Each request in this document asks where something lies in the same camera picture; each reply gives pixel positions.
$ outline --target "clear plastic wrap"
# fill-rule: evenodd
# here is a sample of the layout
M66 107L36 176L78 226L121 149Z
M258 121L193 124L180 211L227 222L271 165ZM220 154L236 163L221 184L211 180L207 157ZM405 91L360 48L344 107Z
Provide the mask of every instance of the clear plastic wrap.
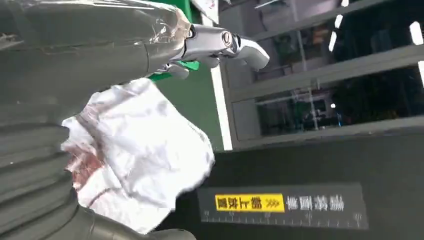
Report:
M190 22L168 4L142 0L0 0L0 50L74 52L90 46L184 44Z
M208 137L147 78L92 95L62 149L82 206L146 234L209 174Z

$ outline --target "green panel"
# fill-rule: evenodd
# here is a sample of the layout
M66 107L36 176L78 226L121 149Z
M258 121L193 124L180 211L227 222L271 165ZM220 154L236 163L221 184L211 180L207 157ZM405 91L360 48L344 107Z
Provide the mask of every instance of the green panel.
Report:
M207 134L215 151L224 150L209 68L200 66L187 79L170 77L156 85L184 117Z

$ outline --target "yellow sign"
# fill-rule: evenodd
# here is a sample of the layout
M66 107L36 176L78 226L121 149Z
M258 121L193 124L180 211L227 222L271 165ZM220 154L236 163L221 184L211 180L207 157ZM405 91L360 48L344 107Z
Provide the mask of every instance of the yellow sign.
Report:
M217 211L284 213L280 193L215 195Z

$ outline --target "ceiling light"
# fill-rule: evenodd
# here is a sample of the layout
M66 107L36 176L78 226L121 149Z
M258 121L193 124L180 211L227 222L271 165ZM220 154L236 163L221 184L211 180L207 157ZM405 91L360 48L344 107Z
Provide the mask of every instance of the ceiling light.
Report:
M347 6L349 6L349 0L343 0L343 1L341 1L341 5L342 5L343 7L347 7Z
M414 21L409 26L409 31L410 31L411 36L412 36L412 41L415 45L424 44L423 33L421 32L421 26L420 26L419 22Z
M337 34L336 34L336 32L332 31L331 38L330 38L330 43L328 45L328 50L330 50L330 52L333 51L334 45L336 44L336 40L337 40Z
M340 28L340 24L342 24L342 20L343 20L343 15L339 14L335 17L334 26L336 29Z

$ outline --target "window frame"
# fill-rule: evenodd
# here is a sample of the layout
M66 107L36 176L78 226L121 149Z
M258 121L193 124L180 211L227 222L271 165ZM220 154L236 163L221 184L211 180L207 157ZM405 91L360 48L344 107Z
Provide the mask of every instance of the window frame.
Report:
M349 6L338 7L329 12L303 19L290 26L283 26L279 30L261 32L254 36L253 39L255 41L260 41L286 34L290 31L298 31L311 27L314 24L334 19L337 15L347 15L388 1L394 0L363 0L354 2ZM234 149L244 149L284 142L298 142L326 137L354 136L358 134L363 135L394 129L424 127L424 116L414 116L349 125L319 131L307 131L295 134L263 136L255 139L239 140L237 137L236 120L233 109L233 104L239 101L250 100L297 88L309 87L311 84L336 82L344 79L384 72L391 69L407 67L417 64L419 61L424 61L424 45L409 45L381 53L346 60L314 70L307 70L288 76L281 76L261 82L255 82L237 89L229 88L229 82L231 80L228 77L229 71L235 71L236 69L229 69L227 64L221 63L222 84L232 146Z

